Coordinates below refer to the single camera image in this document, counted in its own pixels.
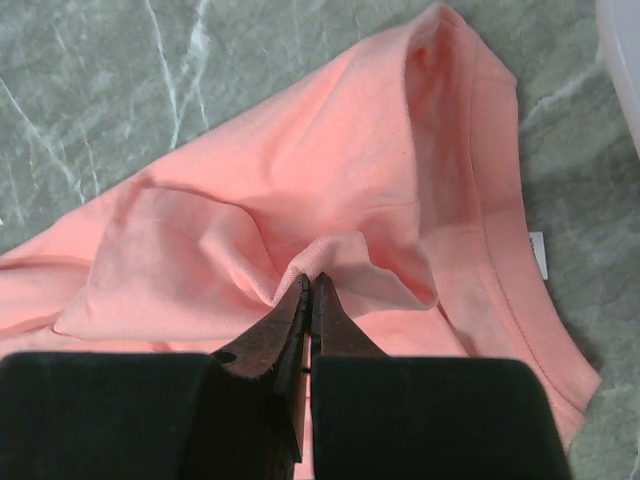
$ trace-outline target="white vein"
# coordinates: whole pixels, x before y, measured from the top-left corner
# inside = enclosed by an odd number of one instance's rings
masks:
[[[204,16],[206,13],[209,0],[200,0],[198,7],[196,8],[197,19],[191,31],[189,38],[189,47],[185,54],[184,63],[180,70],[180,76],[178,80],[174,78],[169,69],[165,54],[164,46],[162,43],[162,36],[160,34],[160,26],[153,8],[149,0],[145,0],[149,16],[153,23],[154,35],[156,37],[156,45],[160,54],[160,63],[162,64],[162,74],[165,84],[167,86],[167,92],[169,95],[169,102],[173,113],[173,132],[171,134],[171,140],[169,142],[169,148],[174,149],[178,143],[178,136],[180,134],[180,128],[184,115],[187,109],[187,105],[193,99],[194,95],[197,96],[200,102],[200,113],[203,121],[206,122],[207,128],[209,127],[209,121],[204,113],[204,105],[202,102],[202,93],[200,92],[200,81],[204,75],[207,64],[207,56],[209,52],[209,37],[207,36],[204,28]],[[186,94],[181,102],[178,102],[176,85],[183,81],[183,79],[189,74],[191,70],[195,70],[191,81],[186,90]]]
[[[202,116],[202,123],[204,123],[205,130],[209,128],[209,118],[204,108],[204,101],[202,100],[202,92],[200,91],[200,85],[196,89],[196,95],[198,96],[198,102],[200,103],[200,115]]]
[[[604,66],[604,53],[602,46],[598,46],[593,62],[583,71],[570,78],[563,86],[546,97],[541,98],[529,111],[524,120],[520,123],[520,131],[526,131],[532,125],[533,120],[541,113],[548,112],[555,104],[566,97],[570,97],[578,91],[587,80],[598,74]]]
[[[64,157],[63,165],[66,165],[69,160],[67,159],[67,150],[64,148],[64,143],[62,142],[62,140],[60,140],[60,151],[62,152],[62,156]],[[87,199],[85,198],[84,193],[82,193],[82,177],[78,177],[78,179],[73,183],[73,185],[71,185],[71,187],[73,188],[73,191],[78,194],[80,202],[85,203]]]
[[[31,141],[31,136],[29,136],[27,138],[27,141],[29,142],[29,171],[31,172],[31,178],[33,178],[33,181],[36,181],[36,171],[35,171],[35,167],[33,166],[33,142]]]
[[[20,199],[18,198],[18,189],[16,188],[16,181],[13,178],[13,172],[11,171],[11,165],[7,161],[6,158],[3,158],[5,165],[7,167],[7,171],[9,172],[9,185],[11,186],[11,199],[13,200],[13,204],[15,206],[16,217],[18,217],[18,222],[22,226],[24,230],[26,224],[24,221],[24,212],[22,211],[22,205],[20,204]]]
[[[29,62],[27,61],[27,54],[24,51],[22,43],[18,43],[17,47],[20,50],[20,59],[22,60],[22,64],[24,65],[24,71],[27,74],[27,80],[33,83],[31,79],[31,69],[29,68]]]
[[[26,115],[26,113],[24,113],[24,111],[20,107],[20,104],[18,104],[18,101],[15,99],[15,97],[7,87],[7,84],[4,83],[4,80],[2,79],[2,77],[0,77],[0,86],[2,86],[5,93],[7,94],[7,97],[9,98],[11,105],[13,105],[13,108],[18,112],[18,114],[20,114],[24,123],[27,125],[28,133],[32,135],[36,140],[38,140],[38,142],[40,142],[40,145],[42,145],[47,151],[47,153],[49,153],[49,159],[51,160],[51,163],[64,174],[64,176],[67,179],[67,183],[69,185],[76,184],[77,180],[74,173],[71,171],[71,169],[67,165],[65,165],[64,162],[60,161],[58,156],[55,154],[52,146],[40,134],[40,131],[36,128],[36,126],[33,124],[31,119]]]
[[[635,390],[635,387],[629,385],[627,383],[616,385],[615,387],[606,388],[598,392],[598,396],[600,397],[615,397],[620,394],[629,393]]]
[[[356,24],[356,33],[358,34],[358,40],[362,39],[362,28],[360,28],[360,20],[358,20],[358,9],[353,12],[353,19]]]
[[[53,27],[53,32],[56,35],[56,40],[58,41],[58,45],[60,45],[62,49],[66,52],[67,46],[64,44],[64,41],[62,40],[62,37],[60,36],[60,32],[58,32],[58,29],[56,27]]]
[[[302,42],[300,37],[300,23],[298,22],[298,0],[293,0],[293,24],[296,29],[296,40],[298,42],[298,65],[302,66]]]
[[[84,145],[87,147],[87,151],[89,152],[89,165],[91,165],[91,177],[93,178],[93,188],[96,196],[100,194],[100,184],[98,183],[98,175],[96,174],[96,164],[93,161],[93,150],[91,150],[91,146],[89,145],[89,140],[87,140],[87,132],[84,131],[84,127],[80,126],[82,130],[82,138],[84,140]]]
[[[131,129],[133,128],[133,122],[135,122],[135,111],[133,108],[133,100],[129,99],[129,121],[124,127],[124,138],[129,140],[129,135],[131,135]]]
[[[193,75],[193,78],[191,79],[191,82],[189,82],[187,94],[183,98],[182,105],[180,106],[180,111],[178,112],[177,121],[170,143],[170,147],[172,149],[175,148],[178,143],[178,134],[180,133],[180,126],[182,125],[187,105],[193,98],[194,94],[196,94],[199,90],[200,80],[202,79],[202,75],[204,74],[205,68],[207,66],[209,37],[204,31],[204,24],[202,20],[204,18],[204,14],[206,13],[208,3],[209,0],[201,0],[198,4],[198,8],[196,9],[198,18],[195,25],[193,26],[193,30],[191,31],[191,36],[189,38],[189,48],[187,49],[185,61],[182,66],[182,78],[184,78],[184,76],[188,73],[191,60],[196,63],[196,71]]]
[[[320,33],[320,41],[322,42],[322,46],[324,47],[324,58],[329,58],[329,44],[327,43],[327,29],[322,28],[322,32]]]
[[[267,66],[269,67],[269,75],[273,75],[273,64],[271,63],[269,52],[267,52],[267,49],[262,45],[258,44],[257,47],[262,53],[264,53],[264,58],[267,60]]]
[[[633,464],[633,470],[629,474],[629,480],[638,480],[636,474],[640,473],[640,434],[638,434],[638,441],[636,443],[636,461]]]
[[[156,47],[158,48],[158,54],[160,56],[160,64],[162,65],[162,75],[164,76],[164,83],[167,86],[167,95],[169,96],[169,103],[171,104],[171,110],[173,111],[174,130],[178,129],[178,106],[176,103],[176,89],[173,84],[173,78],[169,71],[169,65],[167,64],[167,58],[164,55],[164,46],[162,44],[162,35],[160,34],[160,25],[158,24],[158,18],[156,12],[151,8],[149,0],[144,1],[151,22],[153,23],[153,33],[156,37]]]

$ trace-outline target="white object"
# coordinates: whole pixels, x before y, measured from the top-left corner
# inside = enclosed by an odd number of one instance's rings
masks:
[[[531,249],[536,257],[538,267],[543,280],[549,280],[549,271],[547,270],[547,253],[544,251],[544,235],[542,232],[529,232],[529,240],[531,241]]]
[[[640,154],[640,0],[597,0],[600,43]]]

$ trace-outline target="white label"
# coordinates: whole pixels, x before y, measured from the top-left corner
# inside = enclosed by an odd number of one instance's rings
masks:
[[[531,240],[531,248],[533,254],[540,267],[540,273],[544,280],[549,280],[549,272],[547,271],[547,255],[544,251],[544,235],[542,232],[529,232],[529,240]]]

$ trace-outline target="pink t-shirt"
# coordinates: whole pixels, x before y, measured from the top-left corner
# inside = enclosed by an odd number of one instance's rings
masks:
[[[362,40],[0,257],[0,356],[211,352],[325,271],[388,354],[526,362],[568,447],[599,378],[531,251],[515,83],[442,4]]]

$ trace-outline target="gray marble surface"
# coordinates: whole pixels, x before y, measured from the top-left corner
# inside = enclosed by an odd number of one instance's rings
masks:
[[[428,0],[0,0],[0,252]],[[519,80],[528,221],[603,383],[575,477],[640,479],[640,162],[593,0],[451,2]]]

